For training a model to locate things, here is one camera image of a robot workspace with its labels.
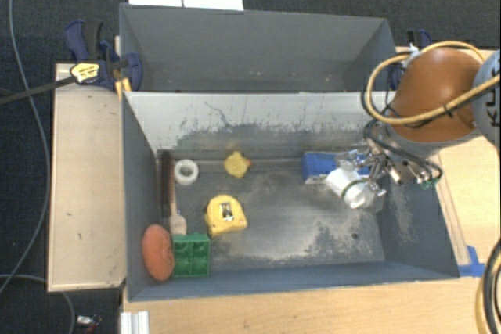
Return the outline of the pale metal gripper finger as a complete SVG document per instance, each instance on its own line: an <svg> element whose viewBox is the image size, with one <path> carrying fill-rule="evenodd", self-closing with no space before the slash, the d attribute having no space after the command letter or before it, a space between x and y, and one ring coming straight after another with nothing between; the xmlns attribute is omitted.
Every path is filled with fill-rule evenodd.
<svg viewBox="0 0 501 334"><path fill-rule="evenodd" d="M371 167L366 185L376 197L384 197L387 195L387 189L380 183L385 177L386 172L382 167Z"/></svg>
<svg viewBox="0 0 501 334"><path fill-rule="evenodd" d="M348 169L357 173L374 173L379 166L379 159L370 151L353 149L348 152Z"/></svg>

